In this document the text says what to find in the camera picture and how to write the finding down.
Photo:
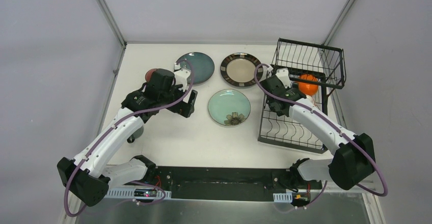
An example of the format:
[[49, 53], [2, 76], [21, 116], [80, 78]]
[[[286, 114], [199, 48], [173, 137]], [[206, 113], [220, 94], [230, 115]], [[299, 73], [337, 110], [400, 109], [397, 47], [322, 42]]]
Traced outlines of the orange bowl white inside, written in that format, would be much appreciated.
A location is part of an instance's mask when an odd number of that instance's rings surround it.
[[[299, 79], [318, 82], [317, 78], [311, 74], [302, 74]], [[299, 90], [305, 95], [313, 96], [318, 92], [318, 85], [303, 81], [298, 82]]]

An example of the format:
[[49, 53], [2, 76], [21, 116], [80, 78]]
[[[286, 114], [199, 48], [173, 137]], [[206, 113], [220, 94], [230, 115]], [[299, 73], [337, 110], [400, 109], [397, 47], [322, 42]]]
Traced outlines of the dark red cup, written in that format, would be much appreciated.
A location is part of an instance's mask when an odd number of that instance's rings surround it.
[[150, 69], [150, 70], [148, 70], [148, 71], [146, 72], [146, 74], [145, 74], [145, 81], [146, 81], [146, 82], [149, 82], [149, 81], [150, 81], [152, 74], [153, 74], [156, 70], [157, 70], [157, 68], [153, 68], [153, 69]]

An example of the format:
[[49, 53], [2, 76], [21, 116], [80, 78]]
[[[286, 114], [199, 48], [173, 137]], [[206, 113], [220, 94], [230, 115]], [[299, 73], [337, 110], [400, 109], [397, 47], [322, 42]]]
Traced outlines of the black wire dish rack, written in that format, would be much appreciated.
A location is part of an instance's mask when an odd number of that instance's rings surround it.
[[[337, 94], [346, 82], [344, 58], [342, 48], [280, 38], [274, 53], [262, 63], [274, 68], [288, 68], [295, 87], [299, 81], [318, 85], [318, 92], [311, 96], [316, 106], [332, 120], [345, 126]], [[318, 82], [299, 79], [302, 74], [311, 74]], [[323, 154], [327, 150], [303, 125], [287, 116], [277, 116], [266, 103], [262, 108], [258, 140], [311, 153]]]

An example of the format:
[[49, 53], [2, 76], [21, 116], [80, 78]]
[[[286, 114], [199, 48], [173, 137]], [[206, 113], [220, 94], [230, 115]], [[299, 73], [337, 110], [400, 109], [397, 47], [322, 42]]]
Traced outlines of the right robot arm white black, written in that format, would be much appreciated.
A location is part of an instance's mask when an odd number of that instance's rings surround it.
[[258, 86], [266, 103], [278, 116], [287, 116], [303, 125], [332, 154], [331, 159], [299, 160], [292, 166], [289, 182], [302, 188], [311, 180], [332, 181], [350, 190], [376, 172], [373, 142], [366, 134], [355, 134], [332, 121], [297, 88], [288, 88], [273, 75]]

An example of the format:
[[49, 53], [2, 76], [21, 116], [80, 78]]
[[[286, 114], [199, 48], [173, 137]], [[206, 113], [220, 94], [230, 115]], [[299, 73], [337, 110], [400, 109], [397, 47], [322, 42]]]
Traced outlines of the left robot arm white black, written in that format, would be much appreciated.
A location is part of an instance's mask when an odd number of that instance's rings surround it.
[[142, 185], [152, 184], [155, 163], [145, 156], [137, 155], [115, 166], [109, 166], [108, 162], [125, 142], [131, 143], [140, 137], [145, 123], [161, 109], [190, 117], [197, 95], [197, 91], [191, 90], [188, 102], [184, 102], [185, 92], [177, 88], [165, 92], [136, 90], [129, 93], [108, 126], [85, 149], [72, 159], [63, 157], [57, 163], [66, 192], [92, 207], [110, 189], [125, 183], [138, 180]]

